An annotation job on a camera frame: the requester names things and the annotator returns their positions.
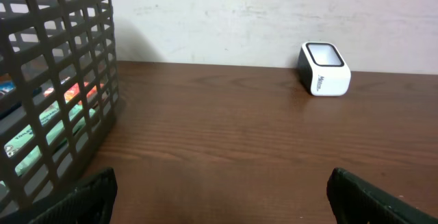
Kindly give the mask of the blue Oreo cookie pack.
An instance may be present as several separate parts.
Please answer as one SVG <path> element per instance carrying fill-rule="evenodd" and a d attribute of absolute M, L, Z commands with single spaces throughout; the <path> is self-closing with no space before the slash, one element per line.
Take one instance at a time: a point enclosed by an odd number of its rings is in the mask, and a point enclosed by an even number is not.
<path fill-rule="evenodd" d="M 0 83 L 0 94 L 1 96 L 7 95 L 15 89 L 13 81 L 5 81 Z"/>

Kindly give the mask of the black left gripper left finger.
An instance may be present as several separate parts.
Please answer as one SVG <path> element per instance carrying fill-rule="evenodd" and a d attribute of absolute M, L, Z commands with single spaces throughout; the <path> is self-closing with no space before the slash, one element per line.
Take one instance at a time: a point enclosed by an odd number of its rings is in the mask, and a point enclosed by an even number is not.
<path fill-rule="evenodd" d="M 1 224 L 108 224 L 118 191 L 114 169 L 107 167 L 31 206 L 1 218 Z"/>

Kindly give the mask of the white barcode scanner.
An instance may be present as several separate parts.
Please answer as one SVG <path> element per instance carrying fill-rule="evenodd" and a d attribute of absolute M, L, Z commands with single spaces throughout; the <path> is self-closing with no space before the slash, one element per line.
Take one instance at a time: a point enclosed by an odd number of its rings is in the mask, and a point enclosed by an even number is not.
<path fill-rule="evenodd" d="M 352 75 L 337 47 L 329 42 L 303 43 L 297 71 L 306 90 L 321 97 L 346 94 Z"/>

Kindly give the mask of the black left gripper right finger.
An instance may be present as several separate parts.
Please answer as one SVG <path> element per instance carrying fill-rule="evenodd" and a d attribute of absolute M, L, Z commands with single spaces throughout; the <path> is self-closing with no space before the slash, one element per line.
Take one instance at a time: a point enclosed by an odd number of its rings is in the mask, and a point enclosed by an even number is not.
<path fill-rule="evenodd" d="M 328 179 L 326 195 L 338 223 L 437 224 L 437 219 L 343 168 Z"/>

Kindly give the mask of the orange snack packet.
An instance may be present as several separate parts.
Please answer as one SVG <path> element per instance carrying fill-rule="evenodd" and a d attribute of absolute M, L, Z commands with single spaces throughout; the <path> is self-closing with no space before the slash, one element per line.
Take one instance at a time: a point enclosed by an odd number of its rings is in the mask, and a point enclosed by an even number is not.
<path fill-rule="evenodd" d="M 61 81 L 61 84 L 64 84 L 67 80 L 69 80 L 70 77 L 67 77 L 66 79 L 63 79 Z M 89 82 L 84 82 L 84 86 L 87 87 L 89 85 Z M 48 97 L 49 95 L 51 95 L 54 92 L 54 87 L 49 87 L 47 88 L 44 92 L 43 95 L 44 97 Z M 80 89 L 79 89 L 79 84 L 76 83 L 74 84 L 71 88 L 69 88 L 65 93 L 64 93 L 64 99 L 65 102 L 68 103 L 69 101 L 71 101 L 72 99 L 74 99 L 76 96 L 79 96 L 80 94 Z M 99 95 L 102 100 L 106 100 L 108 97 L 108 93 L 104 92 L 102 95 Z M 98 97 L 98 91 L 97 91 L 97 87 L 93 86 L 88 92 L 86 92 L 86 98 L 87 98 L 87 102 L 90 103 L 93 99 L 95 99 L 96 97 Z"/>

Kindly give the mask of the dark grey plastic basket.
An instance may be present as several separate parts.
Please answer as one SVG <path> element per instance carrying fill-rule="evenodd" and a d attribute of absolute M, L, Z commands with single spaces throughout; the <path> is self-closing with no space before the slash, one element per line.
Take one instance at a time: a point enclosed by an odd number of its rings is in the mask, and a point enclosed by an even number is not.
<path fill-rule="evenodd" d="M 2 216 L 75 181 L 112 127 L 118 101 L 112 0 L 1 0 L 5 81 L 15 89 L 1 96 Z M 64 93 L 76 83 L 81 93 L 66 103 Z M 88 103 L 93 86 L 98 97 Z M 49 87 L 54 92 L 44 97 Z"/>

